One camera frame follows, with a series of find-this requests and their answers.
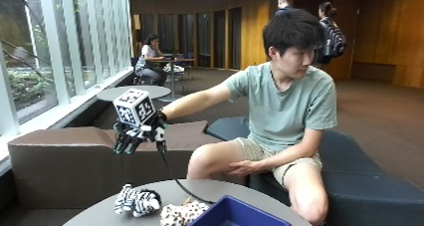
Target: man's knee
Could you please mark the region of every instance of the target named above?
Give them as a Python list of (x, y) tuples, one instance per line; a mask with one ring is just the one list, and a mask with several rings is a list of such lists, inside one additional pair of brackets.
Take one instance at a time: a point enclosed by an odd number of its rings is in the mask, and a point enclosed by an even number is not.
[(191, 168), (205, 168), (211, 164), (211, 146), (202, 145), (195, 149), (189, 163), (189, 170)]
[(327, 216), (327, 200), (308, 200), (296, 205), (296, 213), (311, 225), (322, 225)]

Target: man's right arm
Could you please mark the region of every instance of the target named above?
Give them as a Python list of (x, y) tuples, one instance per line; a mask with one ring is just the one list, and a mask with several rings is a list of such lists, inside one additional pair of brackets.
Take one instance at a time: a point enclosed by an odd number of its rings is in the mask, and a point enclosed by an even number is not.
[(175, 100), (162, 109), (162, 113), (167, 119), (201, 112), (213, 105), (229, 100), (230, 91), (226, 84), (219, 84), (213, 88), (193, 93), (183, 98)]

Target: curved couch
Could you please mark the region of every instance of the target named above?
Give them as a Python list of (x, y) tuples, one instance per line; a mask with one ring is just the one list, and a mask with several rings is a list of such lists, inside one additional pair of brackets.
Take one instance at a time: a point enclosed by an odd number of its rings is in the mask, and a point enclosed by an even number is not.
[[(218, 119), (207, 134), (221, 140), (247, 137), (247, 117)], [(327, 225), (424, 225), (424, 191), (408, 180), (388, 175), (350, 135), (327, 130), (319, 155), (330, 200)], [(287, 193), (271, 173), (251, 175), (249, 187), (290, 205)]]

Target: blue container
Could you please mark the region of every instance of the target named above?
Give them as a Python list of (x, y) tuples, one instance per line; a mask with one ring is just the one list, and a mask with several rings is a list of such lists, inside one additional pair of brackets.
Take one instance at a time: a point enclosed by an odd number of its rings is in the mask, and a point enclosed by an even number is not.
[(190, 226), (291, 226), (231, 196), (223, 196)]

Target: khaki shorts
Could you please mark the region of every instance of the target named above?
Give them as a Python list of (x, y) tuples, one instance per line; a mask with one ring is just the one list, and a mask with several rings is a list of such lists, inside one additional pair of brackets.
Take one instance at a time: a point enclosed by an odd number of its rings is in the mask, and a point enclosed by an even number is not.
[[(278, 154), (278, 152), (275, 150), (270, 150), (270, 149), (264, 148), (251, 138), (239, 137), (235, 139), (235, 141), (241, 145), (243, 159), (246, 159), (246, 160), (256, 161), (256, 160), (262, 160), (262, 159), (268, 158), (268, 157), (274, 156), (275, 154)], [(315, 153), (315, 155), (312, 157), (299, 158), (295, 161), (271, 169), (270, 171), (272, 172), (274, 177), (282, 186), (283, 186), (282, 179), (283, 179), (283, 175), (284, 175), (287, 169), (298, 163), (311, 163), (319, 168), (319, 170), (322, 169), (322, 162), (320, 162), (318, 152)]]

